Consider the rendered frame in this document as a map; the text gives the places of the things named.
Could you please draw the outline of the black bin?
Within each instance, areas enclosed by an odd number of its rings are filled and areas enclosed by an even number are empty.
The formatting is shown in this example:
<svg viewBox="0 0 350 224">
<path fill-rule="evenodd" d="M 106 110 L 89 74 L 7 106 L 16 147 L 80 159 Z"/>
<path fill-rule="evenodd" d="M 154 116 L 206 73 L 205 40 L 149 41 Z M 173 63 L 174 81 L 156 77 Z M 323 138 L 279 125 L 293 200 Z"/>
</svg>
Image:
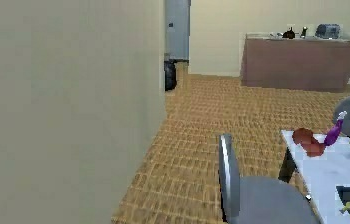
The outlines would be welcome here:
<svg viewBox="0 0 350 224">
<path fill-rule="evenodd" d="M 164 62 L 164 71 L 165 71 L 165 90 L 173 90 L 177 85 L 176 80 L 176 67 L 172 61 Z"/>
</svg>

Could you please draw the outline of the grey room door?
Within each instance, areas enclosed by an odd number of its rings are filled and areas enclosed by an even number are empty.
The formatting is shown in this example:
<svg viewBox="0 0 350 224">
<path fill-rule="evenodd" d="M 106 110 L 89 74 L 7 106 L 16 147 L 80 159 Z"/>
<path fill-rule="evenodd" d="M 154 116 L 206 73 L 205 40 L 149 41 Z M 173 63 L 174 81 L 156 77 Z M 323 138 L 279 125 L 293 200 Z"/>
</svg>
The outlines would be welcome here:
<svg viewBox="0 0 350 224">
<path fill-rule="evenodd" d="M 165 0 L 166 52 L 172 60 L 189 60 L 191 0 Z"/>
</svg>

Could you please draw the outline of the brown kitchen counter cabinet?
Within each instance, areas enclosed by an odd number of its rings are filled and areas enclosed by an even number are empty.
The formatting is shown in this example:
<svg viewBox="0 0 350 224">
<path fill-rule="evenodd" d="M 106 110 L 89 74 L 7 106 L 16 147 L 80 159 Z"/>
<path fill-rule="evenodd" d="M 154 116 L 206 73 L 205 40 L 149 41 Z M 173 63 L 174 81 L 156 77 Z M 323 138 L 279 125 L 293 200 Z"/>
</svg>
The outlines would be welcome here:
<svg viewBox="0 0 350 224">
<path fill-rule="evenodd" d="M 248 34 L 241 76 L 247 87 L 341 92 L 350 79 L 350 40 Z"/>
</svg>

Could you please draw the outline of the red-brown round object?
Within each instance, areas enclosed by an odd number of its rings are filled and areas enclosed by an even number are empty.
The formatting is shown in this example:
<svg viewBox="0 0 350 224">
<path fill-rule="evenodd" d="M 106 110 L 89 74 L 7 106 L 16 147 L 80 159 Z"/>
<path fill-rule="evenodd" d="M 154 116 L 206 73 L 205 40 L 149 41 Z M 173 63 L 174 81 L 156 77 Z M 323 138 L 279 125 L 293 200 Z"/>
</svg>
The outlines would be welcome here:
<svg viewBox="0 0 350 224">
<path fill-rule="evenodd" d="M 293 132 L 293 142 L 301 145 L 308 157 L 321 156 L 324 153 L 325 145 L 320 143 L 310 129 L 298 128 Z"/>
</svg>

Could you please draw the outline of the purple spray bottle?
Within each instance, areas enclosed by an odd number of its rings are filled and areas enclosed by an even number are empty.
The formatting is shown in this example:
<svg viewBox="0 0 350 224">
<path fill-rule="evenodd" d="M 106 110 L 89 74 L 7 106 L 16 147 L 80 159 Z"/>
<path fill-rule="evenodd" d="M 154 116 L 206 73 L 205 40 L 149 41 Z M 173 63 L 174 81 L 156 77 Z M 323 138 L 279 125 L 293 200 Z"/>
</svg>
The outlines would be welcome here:
<svg viewBox="0 0 350 224">
<path fill-rule="evenodd" d="M 331 146 L 337 141 L 341 133 L 343 121 L 346 115 L 347 115 L 346 111 L 342 111 L 338 114 L 338 117 L 334 126 L 327 132 L 327 135 L 324 139 L 325 146 Z"/>
</svg>

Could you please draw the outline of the white table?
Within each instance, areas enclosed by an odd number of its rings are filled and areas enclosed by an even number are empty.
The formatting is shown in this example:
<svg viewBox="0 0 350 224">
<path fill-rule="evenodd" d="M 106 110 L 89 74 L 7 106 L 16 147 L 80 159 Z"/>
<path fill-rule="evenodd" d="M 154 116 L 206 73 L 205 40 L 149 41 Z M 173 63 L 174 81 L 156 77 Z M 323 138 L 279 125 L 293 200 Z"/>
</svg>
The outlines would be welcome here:
<svg viewBox="0 0 350 224">
<path fill-rule="evenodd" d="M 297 170 L 316 206 L 322 224 L 350 224 L 350 214 L 341 213 L 338 187 L 350 187 L 350 139 L 340 137 L 318 157 L 309 157 L 294 143 L 292 131 L 282 130 L 287 149 L 278 179 L 289 182 Z"/>
</svg>

